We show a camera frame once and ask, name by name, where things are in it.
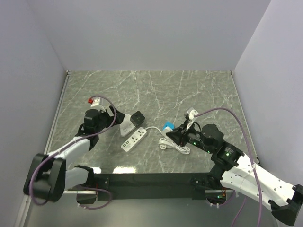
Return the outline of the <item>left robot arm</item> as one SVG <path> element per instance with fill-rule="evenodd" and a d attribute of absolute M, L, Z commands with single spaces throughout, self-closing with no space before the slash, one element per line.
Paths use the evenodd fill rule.
<path fill-rule="evenodd" d="M 75 137 L 61 148 L 47 155 L 38 153 L 29 168 L 23 193 L 32 198 L 37 205 L 58 201 L 65 190 L 80 186 L 89 190 L 94 186 L 94 171 L 91 167 L 67 166 L 80 155 L 92 150 L 99 140 L 99 134 L 120 125 L 125 114 L 113 106 L 107 110 L 89 109 L 85 112 L 84 122 Z"/>

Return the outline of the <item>black socket adapter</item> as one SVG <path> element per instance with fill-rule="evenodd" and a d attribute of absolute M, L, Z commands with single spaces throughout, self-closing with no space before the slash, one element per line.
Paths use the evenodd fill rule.
<path fill-rule="evenodd" d="M 140 111 L 137 111 L 131 115 L 130 121 L 135 127 L 138 127 L 145 121 L 145 117 Z"/>

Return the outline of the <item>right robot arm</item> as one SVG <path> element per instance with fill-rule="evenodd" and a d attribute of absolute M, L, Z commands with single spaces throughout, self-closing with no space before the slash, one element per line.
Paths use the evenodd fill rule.
<path fill-rule="evenodd" d="M 166 133 L 177 145 L 191 144 L 209 154 L 215 163 L 208 176 L 214 189 L 221 186 L 238 191 L 256 201 L 262 201 L 280 222 L 293 226 L 303 204 L 303 187 L 284 182 L 223 139 L 215 124 L 207 124 L 201 131 L 194 126 L 181 125 Z"/>

